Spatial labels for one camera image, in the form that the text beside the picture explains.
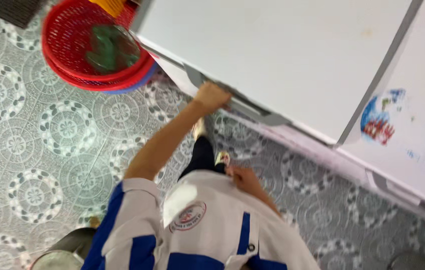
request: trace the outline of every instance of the circular badge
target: circular badge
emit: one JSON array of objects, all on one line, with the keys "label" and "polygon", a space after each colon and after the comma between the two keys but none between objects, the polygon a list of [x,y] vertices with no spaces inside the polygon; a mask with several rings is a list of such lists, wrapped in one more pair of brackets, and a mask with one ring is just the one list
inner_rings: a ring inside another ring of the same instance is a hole
[{"label": "circular badge", "polygon": [[189,205],[184,209],[179,216],[169,224],[169,230],[187,231],[194,228],[204,217],[206,213],[206,204],[202,201],[197,201],[193,205]]}]

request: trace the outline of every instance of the white shirt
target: white shirt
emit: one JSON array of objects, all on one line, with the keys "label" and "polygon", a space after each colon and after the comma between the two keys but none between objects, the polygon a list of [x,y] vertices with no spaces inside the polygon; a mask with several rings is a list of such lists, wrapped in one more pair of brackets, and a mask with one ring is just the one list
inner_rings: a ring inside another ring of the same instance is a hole
[{"label": "white shirt", "polygon": [[152,181],[122,181],[82,269],[319,269],[299,232],[226,175],[185,175],[166,195],[162,222],[158,196]]}]

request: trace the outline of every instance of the yellow object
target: yellow object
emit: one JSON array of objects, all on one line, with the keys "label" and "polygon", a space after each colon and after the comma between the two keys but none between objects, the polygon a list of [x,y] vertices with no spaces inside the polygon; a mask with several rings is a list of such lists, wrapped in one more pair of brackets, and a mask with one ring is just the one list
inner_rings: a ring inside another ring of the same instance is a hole
[{"label": "yellow object", "polygon": [[118,17],[124,9],[126,0],[89,0],[91,3],[98,4],[109,15]]}]

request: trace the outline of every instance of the foot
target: foot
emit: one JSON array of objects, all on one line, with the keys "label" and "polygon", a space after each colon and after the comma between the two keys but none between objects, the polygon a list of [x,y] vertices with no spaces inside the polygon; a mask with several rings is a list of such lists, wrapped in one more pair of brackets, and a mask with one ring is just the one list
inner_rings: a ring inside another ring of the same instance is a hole
[{"label": "foot", "polygon": [[231,162],[231,157],[229,156],[229,153],[227,152],[219,152],[216,157],[216,165],[218,163],[224,163],[226,167],[229,166],[229,163]]},{"label": "foot", "polygon": [[204,117],[199,118],[197,122],[192,127],[192,136],[196,141],[201,136],[207,136],[208,132],[206,131],[206,124],[204,122]]}]

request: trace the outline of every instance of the red plastic basket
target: red plastic basket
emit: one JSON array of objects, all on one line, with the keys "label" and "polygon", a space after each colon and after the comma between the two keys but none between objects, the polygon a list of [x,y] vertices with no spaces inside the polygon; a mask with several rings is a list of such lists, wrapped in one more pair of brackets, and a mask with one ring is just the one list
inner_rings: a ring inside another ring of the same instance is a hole
[{"label": "red plastic basket", "polygon": [[95,25],[120,25],[129,28],[135,15],[135,6],[125,4],[122,13],[113,18],[99,5],[89,0],[64,0],[48,13],[42,27],[42,52],[63,73],[78,80],[111,82],[123,80],[138,70],[151,58],[140,47],[139,60],[125,70],[101,75],[85,59],[91,50],[90,34]]},{"label": "red plastic basket", "polygon": [[89,90],[89,91],[114,91],[114,90],[122,90],[126,89],[139,81],[141,81],[144,76],[148,73],[153,65],[156,64],[156,61],[149,57],[146,59],[144,65],[134,74],[128,76],[125,80],[119,81],[108,81],[108,82],[97,82],[97,81],[88,81],[80,78],[73,77],[64,71],[62,71],[59,67],[57,67],[51,59],[47,56],[44,56],[46,63],[49,67],[63,80],[70,83],[73,86],[76,86],[81,89]]}]

